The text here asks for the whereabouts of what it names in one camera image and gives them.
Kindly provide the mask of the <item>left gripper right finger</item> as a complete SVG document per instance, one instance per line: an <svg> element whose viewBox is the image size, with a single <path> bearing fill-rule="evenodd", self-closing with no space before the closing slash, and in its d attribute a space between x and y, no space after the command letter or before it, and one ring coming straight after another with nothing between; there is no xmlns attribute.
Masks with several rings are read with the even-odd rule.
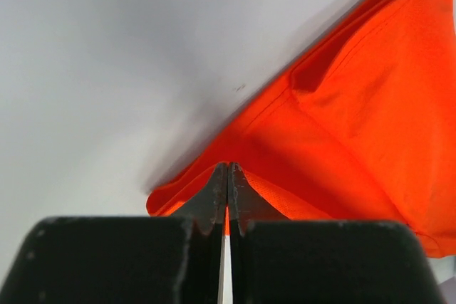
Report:
<svg viewBox="0 0 456 304"><path fill-rule="evenodd" d="M394 221L292 221L232 163L235 303L443 303L415 235Z"/></svg>

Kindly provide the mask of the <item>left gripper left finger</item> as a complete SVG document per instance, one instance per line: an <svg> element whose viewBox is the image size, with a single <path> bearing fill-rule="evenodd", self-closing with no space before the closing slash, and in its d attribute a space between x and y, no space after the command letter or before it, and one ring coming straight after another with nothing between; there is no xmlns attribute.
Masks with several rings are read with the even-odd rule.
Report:
<svg viewBox="0 0 456 304"><path fill-rule="evenodd" d="M169 216L61 216L27 234L3 303L217 303L227 166Z"/></svg>

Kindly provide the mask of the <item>orange t shirt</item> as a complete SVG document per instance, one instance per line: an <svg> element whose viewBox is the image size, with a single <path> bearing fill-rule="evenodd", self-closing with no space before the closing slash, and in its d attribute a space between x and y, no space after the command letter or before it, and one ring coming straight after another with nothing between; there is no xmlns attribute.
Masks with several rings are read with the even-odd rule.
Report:
<svg viewBox="0 0 456 304"><path fill-rule="evenodd" d="M164 216L220 162L290 219L405 224L455 254L453 0L364 0L268 85L147 212Z"/></svg>

